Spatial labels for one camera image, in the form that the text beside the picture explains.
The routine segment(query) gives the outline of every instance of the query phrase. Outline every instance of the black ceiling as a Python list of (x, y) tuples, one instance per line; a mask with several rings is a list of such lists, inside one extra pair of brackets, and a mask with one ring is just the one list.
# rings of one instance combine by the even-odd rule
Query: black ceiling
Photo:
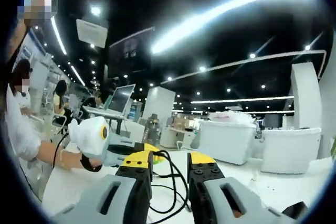
[[(54, 55), (56, 64), (67, 69), (71, 77), (77, 77), (69, 69), (68, 62), (75, 66), (86, 86), (94, 76), (101, 83), (103, 66), (108, 61), (108, 46), (137, 31), (155, 27), (148, 48), (137, 57), (151, 58), (144, 71), (128, 72), (128, 77), (120, 76), (123, 83), (136, 83), (134, 99), (147, 95), (149, 84), (156, 86), (168, 77), (196, 72), (200, 66), (206, 68), (230, 62), (245, 60), (269, 39), (269, 44), (257, 56), (301, 51), (319, 35), (312, 50), (326, 50), (330, 54), (333, 30), (322, 0), (262, 0), (233, 9), (217, 17), (204, 28), (177, 43), (162, 54), (152, 55), (150, 44), (172, 27), (192, 15), (199, 14), (229, 0), (59, 0), (56, 16), (58, 30), (67, 55), (63, 55), (50, 22), (37, 31), (41, 43), (48, 44), (46, 50)], [(79, 41), (76, 19), (90, 14), (90, 6), (102, 9), (101, 18), (109, 23), (105, 49), (90, 48)], [(263, 60), (243, 65), (222, 68), (196, 74), (161, 86), (180, 94), (176, 98), (176, 109), (222, 110), (228, 104), (190, 104), (195, 100), (226, 100), (256, 97), (278, 97), (288, 95), (291, 83), (291, 64), (312, 61), (319, 71), (322, 54), (302, 55)], [(240, 103), (248, 106), (246, 111), (283, 110), (285, 100)]]

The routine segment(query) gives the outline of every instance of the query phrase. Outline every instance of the black wristband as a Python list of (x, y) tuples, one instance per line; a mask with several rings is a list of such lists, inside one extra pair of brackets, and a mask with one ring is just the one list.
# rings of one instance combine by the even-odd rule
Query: black wristband
[(90, 163), (89, 158), (87, 156), (84, 156), (83, 153), (82, 153), (82, 158), (80, 160), (80, 163), (86, 170), (89, 170), (90, 172), (93, 172), (93, 173), (99, 172), (101, 167), (103, 166), (103, 165), (100, 165), (100, 166), (97, 166), (96, 168), (93, 168)]

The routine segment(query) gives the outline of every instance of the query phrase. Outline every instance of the screw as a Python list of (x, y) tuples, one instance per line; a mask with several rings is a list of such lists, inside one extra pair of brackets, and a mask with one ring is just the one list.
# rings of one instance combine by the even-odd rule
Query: screw
[(195, 170), (194, 173), (200, 175), (200, 174), (203, 174), (203, 171), (202, 170)]

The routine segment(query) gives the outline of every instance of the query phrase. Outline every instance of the plastic bag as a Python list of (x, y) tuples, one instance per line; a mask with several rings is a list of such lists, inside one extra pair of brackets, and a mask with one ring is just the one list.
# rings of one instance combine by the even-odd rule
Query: plastic bag
[(254, 118), (252, 118), (250, 114), (232, 110), (210, 113), (208, 117), (211, 121), (222, 123), (239, 123), (251, 125), (254, 122)]

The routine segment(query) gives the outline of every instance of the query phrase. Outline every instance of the yellow shirt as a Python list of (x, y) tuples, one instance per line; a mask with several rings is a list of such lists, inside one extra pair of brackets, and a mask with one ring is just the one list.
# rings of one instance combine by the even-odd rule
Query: yellow shirt
[[(55, 106), (59, 106), (59, 103), (60, 103), (60, 98), (57, 94), (54, 94), (54, 107)], [(62, 111), (59, 113), (59, 115), (64, 115), (65, 113), (65, 110), (62, 109)]]

